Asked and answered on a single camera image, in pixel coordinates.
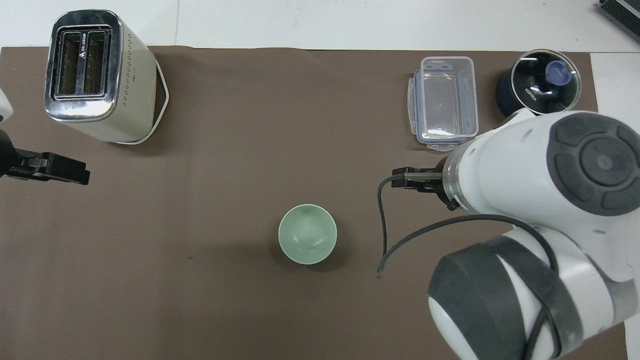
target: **toaster slot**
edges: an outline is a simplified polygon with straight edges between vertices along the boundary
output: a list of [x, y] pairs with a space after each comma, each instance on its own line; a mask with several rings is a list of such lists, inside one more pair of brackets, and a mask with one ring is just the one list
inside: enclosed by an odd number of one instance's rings
[[108, 33], [106, 31], [91, 31], [87, 36], [86, 43], [83, 93], [85, 95], [100, 95], [104, 93], [108, 67]]
[[76, 93], [78, 57], [80, 55], [81, 42], [82, 34], [79, 32], [64, 32], [62, 34], [60, 76], [58, 78], [59, 95], [73, 95]]

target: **white table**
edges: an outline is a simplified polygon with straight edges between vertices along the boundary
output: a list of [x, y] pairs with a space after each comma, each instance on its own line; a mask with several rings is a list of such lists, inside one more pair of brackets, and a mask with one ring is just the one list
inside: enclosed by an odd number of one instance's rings
[[[113, 10], [147, 45], [590, 52], [600, 112], [640, 130], [640, 43], [596, 1], [0, 0], [0, 47], [48, 46], [56, 18], [78, 6]], [[640, 316], [625, 326], [640, 360]]]

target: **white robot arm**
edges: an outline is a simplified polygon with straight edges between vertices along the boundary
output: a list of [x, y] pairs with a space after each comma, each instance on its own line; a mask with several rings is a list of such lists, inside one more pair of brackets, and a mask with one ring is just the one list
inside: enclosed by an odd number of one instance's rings
[[550, 248], [514, 229], [441, 259], [429, 308], [463, 360], [563, 356], [638, 312], [640, 136], [626, 124], [520, 110], [423, 170], [450, 208], [521, 220]]
[[6, 98], [2, 89], [0, 89], [0, 123], [7, 121], [13, 114], [13, 108]]

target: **toaster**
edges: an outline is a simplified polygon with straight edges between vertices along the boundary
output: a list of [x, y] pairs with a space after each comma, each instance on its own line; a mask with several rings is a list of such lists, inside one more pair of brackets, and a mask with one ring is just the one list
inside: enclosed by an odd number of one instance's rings
[[45, 110], [99, 140], [140, 143], [168, 101], [167, 93], [154, 121], [156, 69], [155, 56], [113, 12], [65, 13], [51, 32]]

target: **clear container lid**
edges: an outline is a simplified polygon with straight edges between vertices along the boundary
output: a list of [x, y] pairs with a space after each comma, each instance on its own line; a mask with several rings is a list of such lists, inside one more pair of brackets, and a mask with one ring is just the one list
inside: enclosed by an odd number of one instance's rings
[[580, 74], [561, 53], [538, 49], [522, 55], [511, 69], [518, 101], [537, 114], [570, 109], [580, 97]]
[[409, 81], [408, 107], [412, 132], [421, 143], [455, 146], [475, 136], [478, 119], [473, 61], [466, 56], [424, 58]]

